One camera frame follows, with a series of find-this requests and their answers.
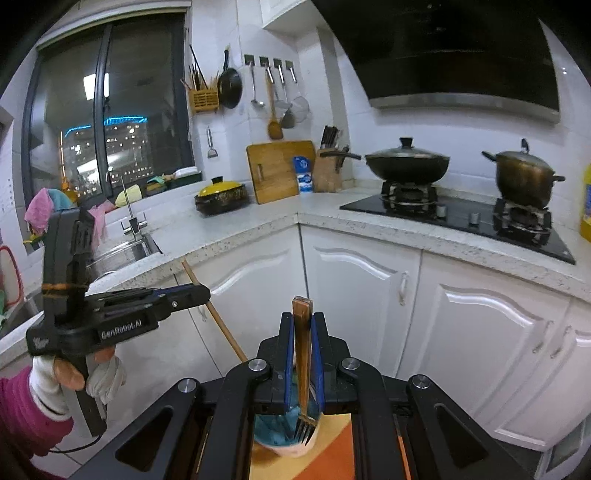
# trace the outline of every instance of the kitchen counter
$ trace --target kitchen counter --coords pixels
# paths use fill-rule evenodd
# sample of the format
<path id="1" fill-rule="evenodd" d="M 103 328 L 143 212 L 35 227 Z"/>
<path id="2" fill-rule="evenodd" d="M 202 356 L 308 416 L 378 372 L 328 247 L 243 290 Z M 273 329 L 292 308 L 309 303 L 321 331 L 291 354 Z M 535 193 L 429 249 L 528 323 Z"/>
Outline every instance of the kitchen counter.
<path id="1" fill-rule="evenodd" d="M 556 227 L 577 261 L 576 265 L 570 265 L 472 233 L 413 220 L 339 210 L 341 205 L 374 193 L 362 189 L 314 193 L 265 205 L 251 204 L 209 218 L 202 217 L 192 205 L 182 206 L 173 215 L 152 222 L 150 226 L 162 254 L 151 255 L 101 278 L 90 286 L 89 293 L 158 284 L 183 270 L 181 260 L 184 257 L 194 265 L 299 223 L 445 255 L 591 303 L 591 244 L 577 232 Z M 25 353 L 24 332 L 30 323 L 0 340 L 0 368 Z"/>

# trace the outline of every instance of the yellow lid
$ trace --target yellow lid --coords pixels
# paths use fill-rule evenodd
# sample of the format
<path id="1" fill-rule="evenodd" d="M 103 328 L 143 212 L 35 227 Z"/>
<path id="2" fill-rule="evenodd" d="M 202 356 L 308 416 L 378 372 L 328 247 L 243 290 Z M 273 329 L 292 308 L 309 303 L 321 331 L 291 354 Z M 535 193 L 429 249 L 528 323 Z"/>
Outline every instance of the yellow lid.
<path id="1" fill-rule="evenodd" d="M 226 192 L 228 190 L 232 190 L 242 186 L 242 183 L 238 183 L 237 181 L 223 181 L 222 177 L 216 177 L 212 179 L 212 182 L 213 183 L 211 185 L 208 185 L 204 189 L 201 189 L 197 196 L 206 197 L 207 195 L 213 195 L 219 192 Z"/>

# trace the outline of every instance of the wooden spatula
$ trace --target wooden spatula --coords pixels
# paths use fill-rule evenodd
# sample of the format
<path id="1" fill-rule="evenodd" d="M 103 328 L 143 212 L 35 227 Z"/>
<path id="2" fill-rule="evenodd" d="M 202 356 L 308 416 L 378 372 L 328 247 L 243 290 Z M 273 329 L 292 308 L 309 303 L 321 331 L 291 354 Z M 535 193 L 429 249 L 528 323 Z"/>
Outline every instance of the wooden spatula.
<path id="1" fill-rule="evenodd" d="M 275 111 L 275 97 L 273 91 L 273 85 L 269 80 L 269 77 L 265 77 L 267 79 L 267 92 L 269 94 L 269 107 L 271 110 L 271 119 L 269 120 L 269 124 L 267 125 L 267 133 L 269 133 L 269 138 L 271 140 L 282 140 L 283 139 L 283 130 L 281 129 L 281 125 L 277 121 L 277 113 Z"/>

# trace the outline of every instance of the kitchen sink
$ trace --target kitchen sink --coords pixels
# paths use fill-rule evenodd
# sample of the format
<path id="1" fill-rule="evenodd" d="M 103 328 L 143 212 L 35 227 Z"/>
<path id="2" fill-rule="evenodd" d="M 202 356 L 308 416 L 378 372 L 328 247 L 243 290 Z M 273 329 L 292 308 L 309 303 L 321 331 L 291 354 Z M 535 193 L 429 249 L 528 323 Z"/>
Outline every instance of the kitchen sink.
<path id="1" fill-rule="evenodd" d="M 18 326 L 21 326 L 28 319 L 35 316 L 43 309 L 43 296 L 41 289 L 27 295 L 23 300 L 17 303 L 10 311 L 6 322 L 0 329 L 0 338 L 8 335 Z"/>
<path id="2" fill-rule="evenodd" d="M 117 245 L 108 252 L 96 257 L 86 267 L 88 279 L 93 282 L 155 253 L 162 252 L 152 239 L 152 236 L 148 233 L 139 235 L 135 240 Z"/>

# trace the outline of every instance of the hand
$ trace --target hand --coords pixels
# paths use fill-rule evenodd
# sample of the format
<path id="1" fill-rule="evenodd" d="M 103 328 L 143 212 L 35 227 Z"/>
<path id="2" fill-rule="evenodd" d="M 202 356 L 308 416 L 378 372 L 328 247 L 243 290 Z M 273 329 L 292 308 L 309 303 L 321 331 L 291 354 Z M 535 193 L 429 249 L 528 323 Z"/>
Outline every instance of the hand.
<path id="1" fill-rule="evenodd" d="M 115 347 L 111 346 L 95 353 L 95 362 L 102 364 L 115 356 Z M 55 357 L 53 374 L 56 381 L 70 390 L 82 390 L 85 387 L 84 377 L 69 361 Z"/>
<path id="2" fill-rule="evenodd" d="M 29 386 L 35 404 L 45 416 L 56 421 L 69 418 L 62 386 L 70 390 L 86 387 L 91 397 L 105 404 L 113 400 L 119 387 L 125 384 L 125 368 L 113 347 L 96 352 L 95 361 L 99 365 L 85 384 L 82 374 L 70 362 L 53 356 L 33 358 Z"/>

